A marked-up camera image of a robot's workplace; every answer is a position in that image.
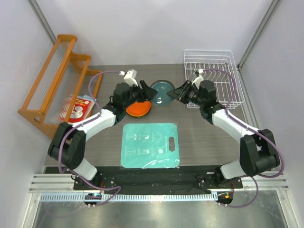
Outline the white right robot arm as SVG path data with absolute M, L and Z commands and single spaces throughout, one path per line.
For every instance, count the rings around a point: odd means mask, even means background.
M 236 118 L 217 101 L 216 93 L 214 83 L 208 80 L 199 84 L 186 81 L 167 93 L 169 97 L 183 104 L 193 103 L 199 106 L 203 119 L 219 127 L 239 143 L 239 158 L 215 169 L 216 185 L 224 188 L 234 178 L 245 175 L 254 177 L 280 166 L 272 132 L 268 129 L 259 130 Z

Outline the lime green plate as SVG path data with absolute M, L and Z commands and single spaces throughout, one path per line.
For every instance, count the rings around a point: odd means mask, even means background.
M 147 112 L 127 112 L 130 116 L 135 117 L 135 118 L 141 118 L 143 116 L 146 116 L 148 113 L 150 112 L 150 110 L 148 110 Z

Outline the orange plate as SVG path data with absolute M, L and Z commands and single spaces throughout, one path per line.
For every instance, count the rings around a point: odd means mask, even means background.
M 150 101 L 135 102 L 126 109 L 126 112 L 147 112 L 151 109 L 151 106 L 152 104 Z

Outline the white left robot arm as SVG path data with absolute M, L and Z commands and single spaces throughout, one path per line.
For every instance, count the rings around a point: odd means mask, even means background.
M 102 130 L 118 124 L 125 116 L 126 109 L 135 102 L 150 101 L 157 91 L 140 81 L 140 86 L 119 83 L 110 96 L 109 102 L 93 116 L 69 124 L 62 122 L 51 141 L 48 155 L 70 171 L 85 178 L 85 185 L 95 190 L 101 184 L 97 168 L 85 158 L 86 142 Z

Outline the dark teal plate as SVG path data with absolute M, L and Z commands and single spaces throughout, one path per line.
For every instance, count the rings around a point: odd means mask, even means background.
M 157 91 L 157 94 L 152 98 L 151 103 L 157 107 L 168 106 L 173 98 L 167 95 L 168 92 L 175 89 L 174 85 L 167 80 L 155 81 L 151 88 Z

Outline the red floral plate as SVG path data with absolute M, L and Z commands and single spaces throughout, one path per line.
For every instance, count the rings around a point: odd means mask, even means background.
M 142 117 L 148 115 L 149 112 L 146 112 L 146 113 L 129 113 L 129 112 L 127 112 L 127 114 L 134 118 L 142 118 Z

